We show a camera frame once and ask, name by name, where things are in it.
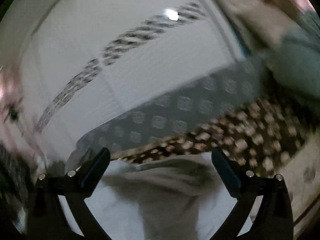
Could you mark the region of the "light blue puffer jacket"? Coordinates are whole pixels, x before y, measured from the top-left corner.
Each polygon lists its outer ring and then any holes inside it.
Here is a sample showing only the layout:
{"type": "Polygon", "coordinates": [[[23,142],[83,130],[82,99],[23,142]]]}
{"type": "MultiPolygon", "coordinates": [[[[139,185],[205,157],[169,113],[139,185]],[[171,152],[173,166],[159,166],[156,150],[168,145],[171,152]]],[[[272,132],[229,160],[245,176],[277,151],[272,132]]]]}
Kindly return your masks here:
{"type": "Polygon", "coordinates": [[[236,200],[204,153],[112,161],[85,203],[112,239],[210,239],[236,200]]]}

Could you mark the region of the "brown floral blanket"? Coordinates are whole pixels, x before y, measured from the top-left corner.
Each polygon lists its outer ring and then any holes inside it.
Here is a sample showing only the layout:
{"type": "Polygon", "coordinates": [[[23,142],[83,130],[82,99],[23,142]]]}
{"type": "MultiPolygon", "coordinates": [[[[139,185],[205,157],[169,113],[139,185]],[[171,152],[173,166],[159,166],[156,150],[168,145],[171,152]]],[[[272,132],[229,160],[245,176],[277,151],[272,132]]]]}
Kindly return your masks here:
{"type": "Polygon", "coordinates": [[[148,145],[112,153],[113,160],[142,164],[219,148],[240,166],[270,177],[286,165],[316,130],[316,117],[293,101],[263,97],[199,128],[148,145]]]}

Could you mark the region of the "grey patterned headboard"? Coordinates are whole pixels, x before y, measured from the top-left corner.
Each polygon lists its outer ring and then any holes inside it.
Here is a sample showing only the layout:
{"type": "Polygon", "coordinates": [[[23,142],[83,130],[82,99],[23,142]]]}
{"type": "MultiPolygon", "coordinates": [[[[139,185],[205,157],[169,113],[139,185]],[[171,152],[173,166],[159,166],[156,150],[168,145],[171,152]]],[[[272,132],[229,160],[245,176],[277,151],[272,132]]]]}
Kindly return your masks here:
{"type": "Polygon", "coordinates": [[[259,97],[267,72],[263,61],[262,54],[248,57],[158,96],[86,133],[73,154],[103,147],[116,153],[192,132],[259,97]]]}

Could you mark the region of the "teal green quilt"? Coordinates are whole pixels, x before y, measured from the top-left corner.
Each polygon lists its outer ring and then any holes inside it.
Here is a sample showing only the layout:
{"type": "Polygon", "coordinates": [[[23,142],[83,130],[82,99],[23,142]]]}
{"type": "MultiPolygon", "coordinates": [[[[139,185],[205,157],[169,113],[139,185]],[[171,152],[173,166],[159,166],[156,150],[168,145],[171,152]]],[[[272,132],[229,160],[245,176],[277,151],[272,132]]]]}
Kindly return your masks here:
{"type": "Polygon", "coordinates": [[[319,101],[319,16],[313,10],[290,23],[267,58],[273,93],[319,101]]]}

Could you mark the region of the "beige fluffy blanket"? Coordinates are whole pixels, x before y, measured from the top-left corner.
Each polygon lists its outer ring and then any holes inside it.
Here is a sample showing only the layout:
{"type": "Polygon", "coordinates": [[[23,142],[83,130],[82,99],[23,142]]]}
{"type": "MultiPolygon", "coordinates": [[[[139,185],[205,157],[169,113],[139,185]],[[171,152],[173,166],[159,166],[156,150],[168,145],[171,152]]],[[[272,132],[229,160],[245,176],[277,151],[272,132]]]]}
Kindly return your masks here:
{"type": "Polygon", "coordinates": [[[216,1],[251,51],[280,44],[299,13],[294,0],[216,1]]]}

